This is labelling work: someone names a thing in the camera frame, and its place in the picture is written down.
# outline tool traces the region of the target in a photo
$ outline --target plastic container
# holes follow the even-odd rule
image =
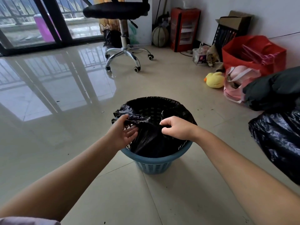
[[[192,141],[187,141],[186,144],[173,155],[160,157],[160,158],[147,158],[133,152],[129,151],[127,148],[122,149],[121,151],[128,156],[130,159],[133,159],[137,166],[146,174],[161,174],[165,172],[171,165],[171,163],[181,157],[192,145]]]

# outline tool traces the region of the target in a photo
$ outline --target red bag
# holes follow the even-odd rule
[[[269,57],[271,55],[273,57],[272,61],[257,63],[254,60],[254,55],[252,55],[253,58],[247,55],[245,46],[252,53],[256,53],[257,56]],[[227,43],[222,48],[222,55],[225,69],[244,65],[248,68],[259,70],[262,76],[266,76],[285,70],[287,50],[272,43],[265,36],[246,35],[236,37]]]

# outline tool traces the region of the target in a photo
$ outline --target balcony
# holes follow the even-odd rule
[[[101,35],[99,20],[84,17],[82,0],[56,1],[72,38]],[[0,29],[14,47],[45,43],[36,24],[39,17],[33,0],[0,0]]]

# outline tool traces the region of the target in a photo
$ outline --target balcony railing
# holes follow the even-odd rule
[[[87,5],[82,0],[56,0],[65,19],[83,18],[82,10]],[[0,0],[0,27],[34,24],[34,15],[39,14],[33,0]]]

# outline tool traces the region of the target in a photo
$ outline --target right hand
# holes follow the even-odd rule
[[[197,136],[198,126],[194,125],[180,117],[172,116],[163,119],[160,125],[170,125],[171,128],[162,128],[161,132],[165,135],[169,135],[180,140],[195,141]]]

